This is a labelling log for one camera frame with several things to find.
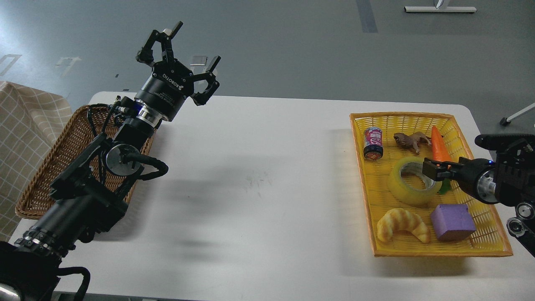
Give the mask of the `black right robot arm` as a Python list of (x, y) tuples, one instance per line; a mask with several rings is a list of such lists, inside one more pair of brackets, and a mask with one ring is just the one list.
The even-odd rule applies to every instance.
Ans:
[(434, 181), (451, 179), (484, 204), (515, 209), (510, 235), (535, 253), (535, 136), (522, 133), (478, 135), (474, 143), (496, 153), (495, 160), (460, 157), (458, 162), (424, 159), (422, 173)]

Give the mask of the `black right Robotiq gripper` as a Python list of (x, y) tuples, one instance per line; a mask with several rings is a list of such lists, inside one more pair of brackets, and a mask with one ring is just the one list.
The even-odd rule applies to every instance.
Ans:
[(424, 158), (422, 174), (433, 181), (455, 180), (461, 190), (480, 202), (495, 202), (495, 162), (460, 157), (460, 162), (436, 161)]

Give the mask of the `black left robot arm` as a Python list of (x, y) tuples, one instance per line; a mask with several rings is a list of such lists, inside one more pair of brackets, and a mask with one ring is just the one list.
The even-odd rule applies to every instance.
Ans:
[(214, 57), (202, 74), (194, 74), (174, 57), (172, 40), (183, 23), (173, 29), (153, 30), (136, 55), (152, 73), (133, 99), (117, 97), (106, 108), (100, 128), (88, 116), (92, 141), (54, 178), (51, 208), (13, 244), (1, 243), (2, 301), (49, 301), (62, 276), (80, 274), (74, 295), (82, 301), (91, 274), (84, 267), (61, 267), (75, 242), (91, 242), (109, 231), (125, 215), (126, 196), (137, 181), (165, 175), (168, 166), (142, 153), (163, 121), (172, 121), (186, 99), (205, 105), (219, 88)]

